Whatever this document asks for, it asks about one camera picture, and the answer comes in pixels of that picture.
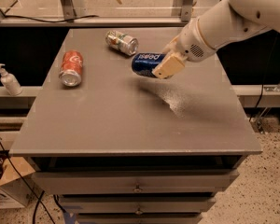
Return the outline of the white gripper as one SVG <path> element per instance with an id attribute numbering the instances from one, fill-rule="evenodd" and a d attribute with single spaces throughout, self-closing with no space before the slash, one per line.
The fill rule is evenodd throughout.
<path id="1" fill-rule="evenodd" d="M 163 54 L 178 51 L 190 62 L 200 62 L 212 56 L 216 51 L 204 40 L 199 30 L 199 20 L 192 19 L 162 50 Z M 185 68 L 184 61 L 176 54 L 166 56 L 153 70 L 152 74 L 160 79 L 166 79 Z"/>

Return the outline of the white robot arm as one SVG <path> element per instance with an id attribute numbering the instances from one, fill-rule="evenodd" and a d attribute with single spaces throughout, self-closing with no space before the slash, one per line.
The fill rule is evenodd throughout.
<path id="1" fill-rule="evenodd" d="M 190 20 L 166 47 L 164 59 L 153 70 L 164 79 L 200 62 L 226 45 L 265 31 L 280 34 L 280 0 L 221 0 L 201 16 Z"/>

